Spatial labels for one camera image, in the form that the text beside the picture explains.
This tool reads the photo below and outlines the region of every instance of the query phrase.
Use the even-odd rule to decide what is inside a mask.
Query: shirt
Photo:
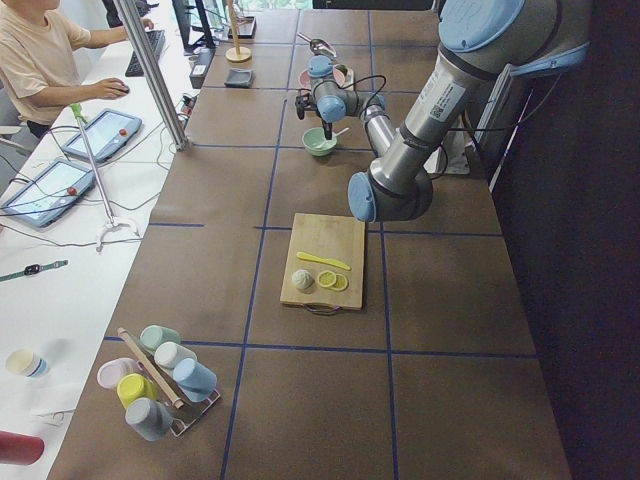
[[[0,2],[0,80],[22,120],[51,125],[64,107],[36,107],[26,97],[45,87],[80,84],[72,52],[87,45],[91,32],[57,10],[47,25],[33,25]]]

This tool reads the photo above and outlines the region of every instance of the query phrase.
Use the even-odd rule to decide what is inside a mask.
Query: person's arm
[[[100,98],[113,100],[128,93],[125,84],[117,78],[105,78],[91,85],[72,87],[45,87],[35,95],[26,97],[35,107],[67,106],[75,102],[83,102]]]
[[[153,28],[153,22],[148,18],[141,18],[144,28]],[[91,39],[85,45],[86,48],[102,48],[112,43],[122,42],[127,39],[124,27],[115,27],[108,30],[91,30]]]

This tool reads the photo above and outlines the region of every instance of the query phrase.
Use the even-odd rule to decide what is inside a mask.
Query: tablet
[[[85,127],[93,157],[97,163],[109,157],[126,145],[142,125],[142,120],[128,113],[110,108],[104,109]],[[81,160],[89,160],[87,149],[80,133],[62,146],[62,151]]]
[[[94,180],[90,168],[57,159],[11,197],[2,206],[3,213],[33,227],[46,227],[89,190]]]

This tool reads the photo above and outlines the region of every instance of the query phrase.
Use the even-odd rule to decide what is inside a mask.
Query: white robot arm
[[[589,0],[447,0],[435,69],[398,129],[382,99],[347,93],[333,81],[329,58],[311,59],[311,103],[325,130],[345,115],[359,116],[378,155],[349,182],[353,215],[366,222],[422,215],[433,195],[424,164],[475,90],[507,64],[513,75],[542,76],[582,63],[590,13]]]

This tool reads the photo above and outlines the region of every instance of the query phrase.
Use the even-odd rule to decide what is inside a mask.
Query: red cylinder
[[[0,430],[0,463],[31,465],[44,451],[44,440]]]

